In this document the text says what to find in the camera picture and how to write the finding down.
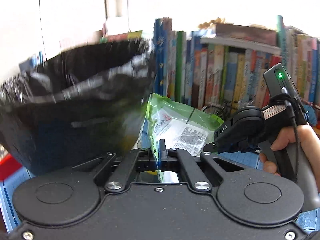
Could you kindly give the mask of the green plastic package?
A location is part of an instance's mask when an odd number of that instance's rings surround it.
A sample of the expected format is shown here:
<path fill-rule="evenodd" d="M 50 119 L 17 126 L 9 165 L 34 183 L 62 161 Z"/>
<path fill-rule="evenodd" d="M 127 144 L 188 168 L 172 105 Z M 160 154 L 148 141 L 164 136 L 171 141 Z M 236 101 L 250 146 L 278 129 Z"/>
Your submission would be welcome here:
<path fill-rule="evenodd" d="M 180 148 L 199 157 L 204 145 L 213 141 L 214 131 L 222 123 L 223 120 L 214 114 L 152 94 L 135 146 L 150 148 L 156 159 L 160 159 L 157 142 L 164 139 L 167 148 Z"/>

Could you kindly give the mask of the black trash bag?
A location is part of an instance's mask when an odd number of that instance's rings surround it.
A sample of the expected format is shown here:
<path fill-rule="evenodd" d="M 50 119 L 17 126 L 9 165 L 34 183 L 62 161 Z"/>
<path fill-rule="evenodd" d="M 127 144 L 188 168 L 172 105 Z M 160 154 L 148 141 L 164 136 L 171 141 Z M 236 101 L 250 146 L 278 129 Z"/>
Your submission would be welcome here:
<path fill-rule="evenodd" d="M 137 39 L 76 47 L 1 84 L 1 145 L 32 174 L 136 143 L 156 76 Z"/>

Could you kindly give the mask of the row of upright books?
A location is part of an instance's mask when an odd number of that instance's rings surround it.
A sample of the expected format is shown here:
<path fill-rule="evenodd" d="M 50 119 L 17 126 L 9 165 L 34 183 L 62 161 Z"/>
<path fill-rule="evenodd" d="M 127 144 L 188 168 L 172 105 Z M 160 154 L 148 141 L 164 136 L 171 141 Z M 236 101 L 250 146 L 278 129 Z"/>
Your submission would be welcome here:
<path fill-rule="evenodd" d="M 263 74 L 281 63 L 302 101 L 319 107 L 319 39 L 286 26 L 277 18 L 280 55 L 220 44 L 202 44 L 199 31 L 226 23 L 202 23 L 196 31 L 174 31 L 171 18 L 158 18 L 153 28 L 156 53 L 154 92 L 196 108 L 231 102 L 232 107 L 264 107 L 270 96 Z"/>

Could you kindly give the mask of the books lying on top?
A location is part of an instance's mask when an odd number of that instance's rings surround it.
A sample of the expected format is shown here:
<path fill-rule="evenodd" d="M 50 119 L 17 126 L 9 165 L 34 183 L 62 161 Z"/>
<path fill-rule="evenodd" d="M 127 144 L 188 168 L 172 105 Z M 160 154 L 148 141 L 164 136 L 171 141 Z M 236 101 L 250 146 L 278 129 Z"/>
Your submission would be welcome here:
<path fill-rule="evenodd" d="M 220 44 L 280 55 L 277 33 L 274 30 L 227 23 L 217 23 L 199 31 L 201 43 Z"/>

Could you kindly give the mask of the miniature black bicycle model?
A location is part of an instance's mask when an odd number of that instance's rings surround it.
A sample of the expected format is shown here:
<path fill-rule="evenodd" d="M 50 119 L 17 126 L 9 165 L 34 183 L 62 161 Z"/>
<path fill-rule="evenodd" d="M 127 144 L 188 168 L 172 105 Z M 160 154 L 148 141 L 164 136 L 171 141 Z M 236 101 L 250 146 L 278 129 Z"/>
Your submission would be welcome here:
<path fill-rule="evenodd" d="M 228 118 L 230 118 L 237 110 L 237 108 L 232 107 L 231 102 L 227 101 L 223 101 L 221 104 L 209 102 L 201 108 L 201 111 L 204 113 L 210 115 L 214 114 L 223 121 L 226 121 Z"/>

